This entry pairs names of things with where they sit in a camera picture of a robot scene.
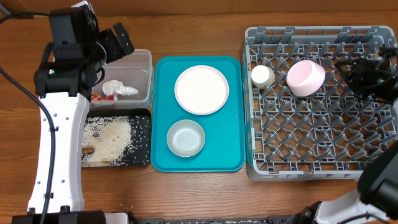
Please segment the red snack wrapper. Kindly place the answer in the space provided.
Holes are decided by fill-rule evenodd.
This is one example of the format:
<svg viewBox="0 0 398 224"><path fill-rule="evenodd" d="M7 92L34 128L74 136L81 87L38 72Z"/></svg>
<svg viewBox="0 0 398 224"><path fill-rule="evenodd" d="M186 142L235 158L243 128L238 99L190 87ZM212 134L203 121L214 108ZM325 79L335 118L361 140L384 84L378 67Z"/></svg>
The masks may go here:
<svg viewBox="0 0 398 224"><path fill-rule="evenodd" d="M91 94L91 100L92 101L113 101L114 100L114 95L102 96L99 93L92 93Z"/></svg>

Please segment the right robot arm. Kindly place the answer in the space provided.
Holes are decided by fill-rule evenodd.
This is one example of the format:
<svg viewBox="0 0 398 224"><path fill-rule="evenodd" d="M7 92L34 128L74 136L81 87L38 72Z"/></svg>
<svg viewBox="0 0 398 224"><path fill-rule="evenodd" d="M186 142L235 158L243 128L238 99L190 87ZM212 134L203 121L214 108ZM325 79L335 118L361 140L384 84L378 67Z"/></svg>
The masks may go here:
<svg viewBox="0 0 398 224"><path fill-rule="evenodd" d="M358 99L397 109L397 71L390 68L397 48L382 45L376 59L344 59L335 63ZM397 144L377 156L363 170L355 190L338 199L318 201L292 215L287 223L388 223L397 219Z"/></svg>

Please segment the large pink plate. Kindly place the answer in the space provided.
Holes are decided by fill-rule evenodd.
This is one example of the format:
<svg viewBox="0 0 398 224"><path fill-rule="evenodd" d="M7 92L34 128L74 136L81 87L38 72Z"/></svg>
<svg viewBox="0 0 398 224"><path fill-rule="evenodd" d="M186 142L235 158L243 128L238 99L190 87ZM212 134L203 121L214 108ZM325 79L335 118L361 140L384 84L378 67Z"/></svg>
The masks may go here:
<svg viewBox="0 0 398 224"><path fill-rule="evenodd" d="M217 112L226 103L229 83L218 69L209 65L195 65L178 76L174 94L185 111L208 115Z"/></svg>

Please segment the grey bowl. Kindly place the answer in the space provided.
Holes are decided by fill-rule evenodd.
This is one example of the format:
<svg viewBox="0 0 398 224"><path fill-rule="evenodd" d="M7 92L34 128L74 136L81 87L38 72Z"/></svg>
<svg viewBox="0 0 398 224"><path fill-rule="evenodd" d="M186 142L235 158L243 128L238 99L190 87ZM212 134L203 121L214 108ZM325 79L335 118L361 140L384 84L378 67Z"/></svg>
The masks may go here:
<svg viewBox="0 0 398 224"><path fill-rule="evenodd" d="M167 132L167 145L179 157L192 157L205 145L205 132L195 121L177 121Z"/></svg>

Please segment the small pink plate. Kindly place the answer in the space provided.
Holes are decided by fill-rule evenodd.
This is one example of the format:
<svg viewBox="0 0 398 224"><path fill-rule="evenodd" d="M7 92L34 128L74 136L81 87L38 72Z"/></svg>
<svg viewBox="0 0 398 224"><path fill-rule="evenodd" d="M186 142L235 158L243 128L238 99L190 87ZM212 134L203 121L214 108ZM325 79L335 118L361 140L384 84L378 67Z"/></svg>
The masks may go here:
<svg viewBox="0 0 398 224"><path fill-rule="evenodd" d="M309 96L323 85L325 77L326 71L321 65L301 60L289 69L286 82L295 96Z"/></svg>

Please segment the brown food piece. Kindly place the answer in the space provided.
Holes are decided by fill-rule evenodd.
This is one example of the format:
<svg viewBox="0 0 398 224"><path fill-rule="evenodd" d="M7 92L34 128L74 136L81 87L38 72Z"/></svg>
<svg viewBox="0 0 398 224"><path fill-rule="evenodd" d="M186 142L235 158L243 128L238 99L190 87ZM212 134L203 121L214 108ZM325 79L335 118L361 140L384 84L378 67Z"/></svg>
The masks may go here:
<svg viewBox="0 0 398 224"><path fill-rule="evenodd" d="M90 155L90 154L93 154L94 152L95 152L95 148L93 148L93 147L86 147L86 148L83 148L82 150L81 150L81 152L82 152L82 154L85 156L85 155Z"/></svg>

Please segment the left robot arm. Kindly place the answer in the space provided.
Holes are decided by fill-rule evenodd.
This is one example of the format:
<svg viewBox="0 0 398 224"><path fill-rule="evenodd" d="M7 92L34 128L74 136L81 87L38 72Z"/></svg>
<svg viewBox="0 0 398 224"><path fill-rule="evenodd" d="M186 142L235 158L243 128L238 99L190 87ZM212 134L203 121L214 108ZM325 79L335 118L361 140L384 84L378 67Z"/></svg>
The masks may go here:
<svg viewBox="0 0 398 224"><path fill-rule="evenodd" d="M129 212L85 210L81 187L83 127L93 87L104 65L133 53L121 23L99 30L95 22L51 23L53 41L34 74L41 128L35 185L27 213L13 223L132 223Z"/></svg>

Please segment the white tissue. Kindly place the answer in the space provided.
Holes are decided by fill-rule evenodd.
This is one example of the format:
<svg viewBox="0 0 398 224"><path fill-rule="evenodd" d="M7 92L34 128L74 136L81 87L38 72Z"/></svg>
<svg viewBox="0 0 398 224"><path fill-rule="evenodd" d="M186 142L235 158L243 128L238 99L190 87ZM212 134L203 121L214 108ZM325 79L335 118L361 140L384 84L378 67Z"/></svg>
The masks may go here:
<svg viewBox="0 0 398 224"><path fill-rule="evenodd" d="M138 94L138 90L136 88L130 86L124 86L123 82L117 80L110 80L103 84L103 93L106 96L109 95L136 95Z"/></svg>

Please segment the white paper cup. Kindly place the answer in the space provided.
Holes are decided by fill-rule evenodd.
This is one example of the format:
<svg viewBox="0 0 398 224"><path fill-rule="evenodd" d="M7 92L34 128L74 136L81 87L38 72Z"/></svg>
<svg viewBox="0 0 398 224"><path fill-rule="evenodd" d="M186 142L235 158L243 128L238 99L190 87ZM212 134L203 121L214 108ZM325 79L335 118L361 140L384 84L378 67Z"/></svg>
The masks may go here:
<svg viewBox="0 0 398 224"><path fill-rule="evenodd" d="M273 69L265 65L257 65L251 70L252 84L260 89L266 86L272 86L275 80Z"/></svg>

